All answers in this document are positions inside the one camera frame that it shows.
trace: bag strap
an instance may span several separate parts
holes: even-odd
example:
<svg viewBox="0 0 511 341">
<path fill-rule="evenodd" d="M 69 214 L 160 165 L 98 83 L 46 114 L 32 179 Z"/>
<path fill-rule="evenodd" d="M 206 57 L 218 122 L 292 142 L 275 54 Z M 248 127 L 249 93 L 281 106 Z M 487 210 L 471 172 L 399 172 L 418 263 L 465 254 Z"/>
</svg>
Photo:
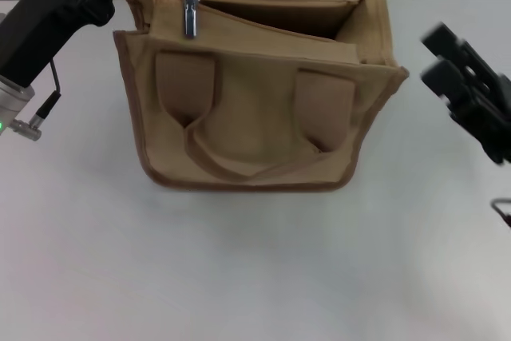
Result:
<svg viewBox="0 0 511 341">
<path fill-rule="evenodd" d="M 156 56 L 156 83 L 162 108 L 184 129 L 184 148 L 205 172 L 231 183 L 243 183 L 302 169 L 329 157 L 344 142 L 355 95 L 352 81 L 299 71 L 295 115 L 299 127 L 319 153 L 245 175 L 220 165 L 196 139 L 196 133 L 217 102 L 218 71 L 212 56 L 160 53 Z"/>
</svg>

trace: white table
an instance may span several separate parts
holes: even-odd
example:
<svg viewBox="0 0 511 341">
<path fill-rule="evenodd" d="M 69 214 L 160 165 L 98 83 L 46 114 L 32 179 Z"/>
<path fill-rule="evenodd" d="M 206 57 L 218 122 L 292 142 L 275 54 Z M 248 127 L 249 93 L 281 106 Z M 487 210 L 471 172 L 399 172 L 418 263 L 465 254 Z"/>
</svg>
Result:
<svg viewBox="0 0 511 341">
<path fill-rule="evenodd" d="M 1 2 L 0 11 L 13 3 Z M 112 30 L 56 59 L 63 98 L 30 142 L 0 140 L 0 339 L 509 340 L 511 231 L 499 168 L 420 82 L 442 20 L 511 74 L 511 0 L 390 0 L 411 77 L 352 182 L 326 194 L 172 192 L 139 165 Z M 33 112 L 53 89 L 35 82 Z"/>
</svg>

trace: tan canvas bag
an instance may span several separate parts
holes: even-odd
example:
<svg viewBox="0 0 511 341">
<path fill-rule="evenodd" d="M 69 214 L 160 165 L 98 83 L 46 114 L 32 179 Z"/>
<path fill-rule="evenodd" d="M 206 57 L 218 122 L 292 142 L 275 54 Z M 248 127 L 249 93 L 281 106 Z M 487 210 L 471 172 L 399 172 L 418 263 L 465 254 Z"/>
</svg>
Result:
<svg viewBox="0 0 511 341">
<path fill-rule="evenodd" d="M 386 0 L 127 1 L 137 31 L 114 37 L 142 166 L 164 186 L 340 188 L 408 76 Z"/>
</svg>

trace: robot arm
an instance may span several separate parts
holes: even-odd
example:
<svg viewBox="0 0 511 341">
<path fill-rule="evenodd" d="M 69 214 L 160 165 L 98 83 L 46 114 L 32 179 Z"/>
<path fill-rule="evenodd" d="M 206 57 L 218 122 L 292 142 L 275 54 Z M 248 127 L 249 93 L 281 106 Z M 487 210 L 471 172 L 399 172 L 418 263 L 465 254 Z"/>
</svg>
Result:
<svg viewBox="0 0 511 341">
<path fill-rule="evenodd" d="M 37 140 L 39 126 L 60 97 L 57 89 L 29 124 L 15 120 L 34 96 L 30 86 L 83 26 L 104 26 L 113 0 L 20 0 L 0 22 L 0 135 L 11 127 Z"/>
<path fill-rule="evenodd" d="M 493 162 L 511 162 L 511 81 L 443 24 L 422 42 L 438 58 L 422 81 L 448 100 L 451 118 L 479 140 Z"/>
</svg>

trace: metal zipper pull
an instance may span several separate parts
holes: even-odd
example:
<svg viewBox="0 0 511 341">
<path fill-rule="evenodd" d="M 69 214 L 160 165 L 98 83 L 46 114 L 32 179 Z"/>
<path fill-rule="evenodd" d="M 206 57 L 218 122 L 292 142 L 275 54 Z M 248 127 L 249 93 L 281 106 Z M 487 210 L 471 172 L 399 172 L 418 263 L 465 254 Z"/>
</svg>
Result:
<svg viewBox="0 0 511 341">
<path fill-rule="evenodd" d="M 184 0 L 184 35 L 193 39 L 197 36 L 197 6 L 200 0 Z"/>
</svg>

